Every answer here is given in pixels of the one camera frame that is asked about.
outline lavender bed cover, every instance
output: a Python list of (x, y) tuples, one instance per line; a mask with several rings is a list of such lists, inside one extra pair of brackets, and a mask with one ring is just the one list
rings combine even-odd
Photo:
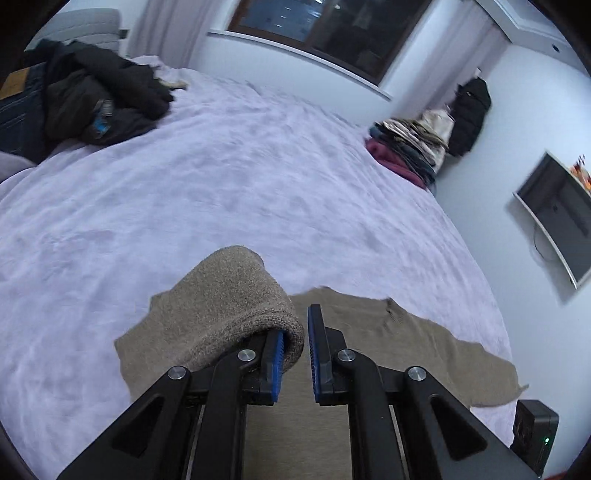
[[(63, 144), (0, 184), (0, 420), (40, 480), (129, 406), (113, 341), (227, 245), (258, 252), (288, 294), (390, 296), (511, 359), (458, 231), (429, 192), (373, 160), (364, 129), (159, 65), (190, 86), (156, 130), (108, 148)], [(515, 403), (473, 411), (512, 440)]]

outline white curtain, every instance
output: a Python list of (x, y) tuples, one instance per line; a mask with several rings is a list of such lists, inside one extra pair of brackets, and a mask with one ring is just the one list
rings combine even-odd
[(510, 43), (480, 5), (464, 0), (394, 115), (416, 118), (428, 108), (449, 104), (457, 86), (473, 78), (476, 69), (486, 80)]
[(218, 5), (216, 0), (148, 0), (131, 33), (128, 55), (158, 55), (170, 67), (187, 67), (205, 42)]

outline jeans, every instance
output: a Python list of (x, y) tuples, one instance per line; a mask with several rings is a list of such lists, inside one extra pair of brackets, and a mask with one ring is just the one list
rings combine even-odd
[(0, 151), (37, 164), (46, 157), (44, 77), (44, 63), (31, 67), (24, 91), (0, 100)]

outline metal pivot screw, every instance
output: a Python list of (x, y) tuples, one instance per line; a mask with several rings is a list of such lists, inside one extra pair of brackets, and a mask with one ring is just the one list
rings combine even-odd
[(353, 350), (349, 350), (348, 348), (342, 349), (336, 356), (342, 362), (352, 362), (355, 360), (355, 352)]
[(168, 377), (171, 380), (180, 380), (185, 376), (186, 373), (187, 370), (185, 369), (185, 367), (181, 367), (179, 365), (168, 369)]
[(427, 372), (421, 367), (412, 367), (408, 370), (408, 376), (417, 382), (425, 380), (427, 378)]
[(254, 360), (255, 357), (256, 357), (256, 352), (254, 350), (246, 349), (246, 350), (240, 350), (238, 352), (238, 358), (240, 360), (242, 360), (243, 362), (250, 362), (251, 360)]

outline window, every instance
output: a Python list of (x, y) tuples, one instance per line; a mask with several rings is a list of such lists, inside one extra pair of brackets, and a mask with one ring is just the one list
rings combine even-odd
[(431, 0), (241, 0), (230, 30), (306, 51), (378, 84)]

